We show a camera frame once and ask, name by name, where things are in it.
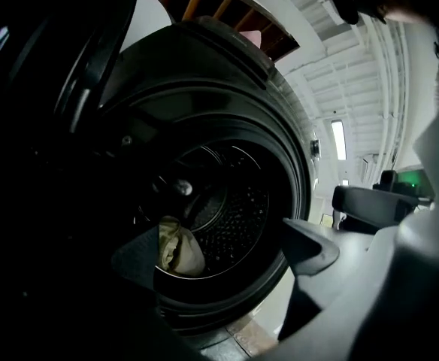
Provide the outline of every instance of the white cloth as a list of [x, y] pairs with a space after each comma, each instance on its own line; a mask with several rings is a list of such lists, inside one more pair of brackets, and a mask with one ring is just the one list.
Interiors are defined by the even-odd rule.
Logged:
[[204, 256], [196, 238], [176, 218], [163, 217], [159, 221], [158, 267], [190, 277], [204, 271]]

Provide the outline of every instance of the cloth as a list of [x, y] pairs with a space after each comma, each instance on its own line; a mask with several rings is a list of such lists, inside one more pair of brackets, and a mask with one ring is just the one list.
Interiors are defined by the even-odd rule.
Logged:
[[158, 267], [190, 277], [204, 271], [204, 255], [196, 238], [176, 218], [163, 217], [159, 222]]

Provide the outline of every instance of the laundry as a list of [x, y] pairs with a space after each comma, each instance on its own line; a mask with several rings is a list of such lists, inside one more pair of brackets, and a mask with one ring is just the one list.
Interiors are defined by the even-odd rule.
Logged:
[[159, 222], [157, 265], [166, 272], [190, 277], [204, 271], [204, 255], [196, 238], [174, 217], [163, 217]]

